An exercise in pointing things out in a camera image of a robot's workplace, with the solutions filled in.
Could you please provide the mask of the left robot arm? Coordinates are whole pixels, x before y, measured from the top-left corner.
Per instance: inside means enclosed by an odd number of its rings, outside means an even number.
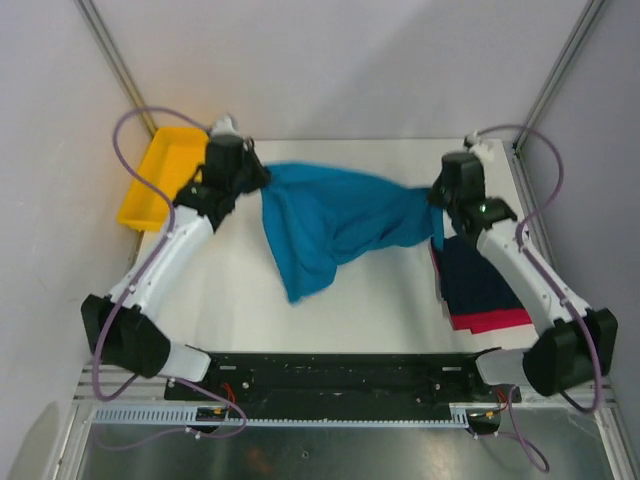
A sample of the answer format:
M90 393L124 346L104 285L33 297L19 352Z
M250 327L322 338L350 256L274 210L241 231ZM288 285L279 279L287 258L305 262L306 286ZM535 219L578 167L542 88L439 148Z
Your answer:
M201 247L210 240L236 201L271 180L248 137L210 137L204 161L177 191L161 234L107 295L89 295L81 305L87 340L96 361L144 377L186 379L197 398L214 397L221 376L208 354L169 338L157 324L165 296Z

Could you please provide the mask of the teal t shirt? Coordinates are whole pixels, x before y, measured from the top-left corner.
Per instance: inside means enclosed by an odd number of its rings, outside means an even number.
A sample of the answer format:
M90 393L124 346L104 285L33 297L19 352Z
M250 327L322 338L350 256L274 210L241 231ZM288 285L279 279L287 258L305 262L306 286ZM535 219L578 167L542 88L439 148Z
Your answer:
M292 304L329 287L340 266L367 252L444 244L443 212L429 204L427 187L302 162L269 171L262 224Z

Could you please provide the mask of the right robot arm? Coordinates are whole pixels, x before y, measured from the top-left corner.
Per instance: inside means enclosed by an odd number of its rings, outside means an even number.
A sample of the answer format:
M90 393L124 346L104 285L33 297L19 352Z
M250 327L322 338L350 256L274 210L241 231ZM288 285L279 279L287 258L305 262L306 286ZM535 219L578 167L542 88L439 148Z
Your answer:
M428 201L442 208L456 234L498 271L538 335L527 349L479 355L476 367L461 376L463 393L484 401L498 384L526 383L550 397L591 382L599 402L618 329L613 313L593 309L568 287L525 239L524 226L508 204L487 196L483 164L476 154L445 154Z

